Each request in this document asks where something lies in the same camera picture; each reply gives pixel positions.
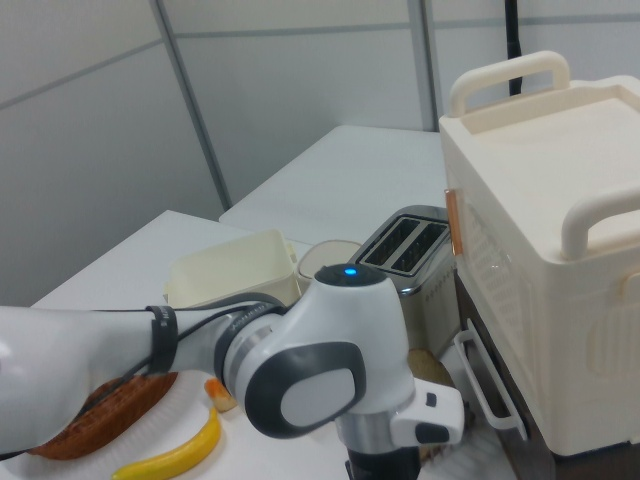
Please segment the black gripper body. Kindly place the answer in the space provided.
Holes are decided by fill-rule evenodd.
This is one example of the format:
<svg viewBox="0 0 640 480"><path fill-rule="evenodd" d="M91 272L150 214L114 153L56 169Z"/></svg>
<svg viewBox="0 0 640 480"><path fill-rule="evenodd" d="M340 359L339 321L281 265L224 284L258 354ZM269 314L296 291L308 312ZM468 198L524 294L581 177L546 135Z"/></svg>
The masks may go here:
<svg viewBox="0 0 640 480"><path fill-rule="evenodd" d="M354 480L416 480L421 470L418 447L403 447L383 454L364 454L348 449L345 463Z"/></svg>

